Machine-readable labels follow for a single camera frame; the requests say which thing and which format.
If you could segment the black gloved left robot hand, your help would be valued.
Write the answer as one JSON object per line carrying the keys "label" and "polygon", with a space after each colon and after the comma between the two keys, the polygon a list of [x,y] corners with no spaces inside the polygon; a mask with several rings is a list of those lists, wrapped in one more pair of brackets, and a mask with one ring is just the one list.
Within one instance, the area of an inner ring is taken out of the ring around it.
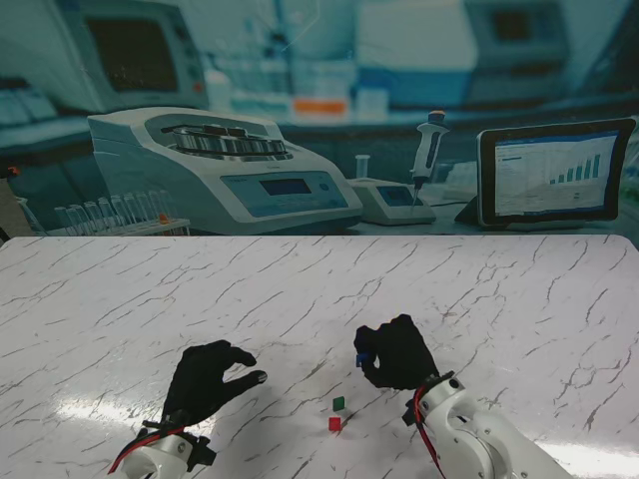
{"label": "black gloved left robot hand", "polygon": [[163,421],[177,426],[199,424],[268,378],[265,371],[254,370],[225,381],[224,374],[235,364],[253,367],[257,361],[251,353],[226,340],[187,348],[169,386]]}

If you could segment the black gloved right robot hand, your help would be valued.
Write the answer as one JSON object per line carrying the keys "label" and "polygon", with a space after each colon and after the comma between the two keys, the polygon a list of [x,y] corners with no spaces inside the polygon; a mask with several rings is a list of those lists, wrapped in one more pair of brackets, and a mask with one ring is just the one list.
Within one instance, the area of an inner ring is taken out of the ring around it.
{"label": "black gloved right robot hand", "polygon": [[408,314],[379,328],[361,326],[353,345],[364,377],[376,388],[415,390],[439,371],[424,339]]}

